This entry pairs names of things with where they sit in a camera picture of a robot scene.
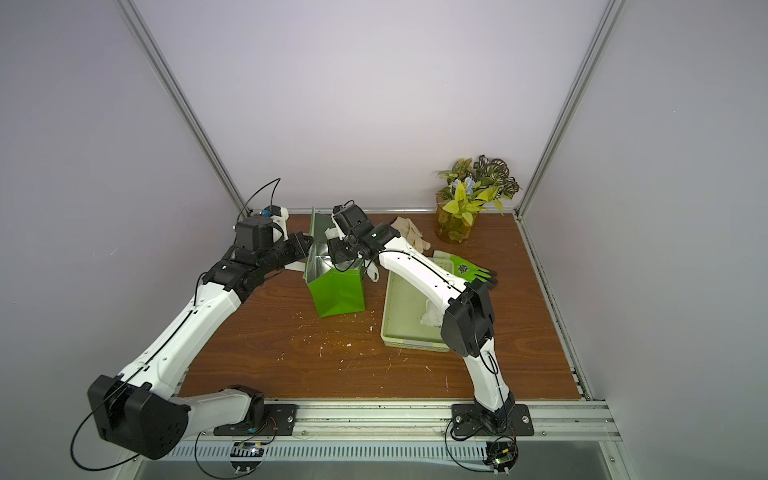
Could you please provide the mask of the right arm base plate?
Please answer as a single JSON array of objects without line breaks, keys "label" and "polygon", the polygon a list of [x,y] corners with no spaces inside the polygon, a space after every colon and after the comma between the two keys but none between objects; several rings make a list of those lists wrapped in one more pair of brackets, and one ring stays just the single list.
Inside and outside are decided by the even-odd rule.
[{"label": "right arm base plate", "polygon": [[449,437],[468,439],[474,436],[517,436],[532,437],[535,434],[532,416],[525,404],[502,407],[497,412],[488,412],[476,403],[455,403],[451,405],[452,426]]}]

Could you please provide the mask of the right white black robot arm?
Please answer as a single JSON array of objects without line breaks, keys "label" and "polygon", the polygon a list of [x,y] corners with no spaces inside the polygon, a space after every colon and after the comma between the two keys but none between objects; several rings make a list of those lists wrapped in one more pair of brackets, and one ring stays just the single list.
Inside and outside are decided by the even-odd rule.
[{"label": "right white black robot arm", "polygon": [[406,280],[442,315],[441,338],[463,358],[473,385],[473,397],[487,422],[499,429],[515,405],[495,352],[493,310],[489,284],[468,282],[438,267],[384,223],[355,236],[334,226],[329,250],[333,260],[376,260],[385,270]]}]

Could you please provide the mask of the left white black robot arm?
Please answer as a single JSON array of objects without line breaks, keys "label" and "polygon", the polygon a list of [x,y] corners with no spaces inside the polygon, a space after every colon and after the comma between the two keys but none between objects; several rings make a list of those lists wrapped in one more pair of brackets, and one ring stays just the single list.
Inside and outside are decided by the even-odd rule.
[{"label": "left white black robot arm", "polygon": [[296,232],[257,250],[231,246],[143,353],[119,374],[101,375],[88,388],[99,437],[157,460],[182,439],[218,427],[258,432],[265,423],[261,392],[241,385],[194,397],[179,397],[176,391],[218,328],[270,273],[305,259],[312,243],[311,236]]}]

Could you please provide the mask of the green insulated delivery bag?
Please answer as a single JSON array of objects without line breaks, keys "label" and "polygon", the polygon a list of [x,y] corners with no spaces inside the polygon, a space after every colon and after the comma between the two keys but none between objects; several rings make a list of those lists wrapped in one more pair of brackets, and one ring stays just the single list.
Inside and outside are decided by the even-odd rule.
[{"label": "green insulated delivery bag", "polygon": [[329,214],[312,210],[310,236],[313,243],[306,258],[303,278],[320,318],[359,313],[366,310],[364,262],[334,264],[326,231],[334,226]]}]

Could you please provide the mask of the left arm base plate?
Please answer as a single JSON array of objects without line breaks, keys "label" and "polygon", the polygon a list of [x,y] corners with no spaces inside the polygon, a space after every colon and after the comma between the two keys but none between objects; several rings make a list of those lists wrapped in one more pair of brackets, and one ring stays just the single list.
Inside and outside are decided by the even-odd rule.
[{"label": "left arm base plate", "polygon": [[215,436],[291,436],[297,419],[298,405],[292,403],[262,403],[254,413],[235,424],[218,426]]}]

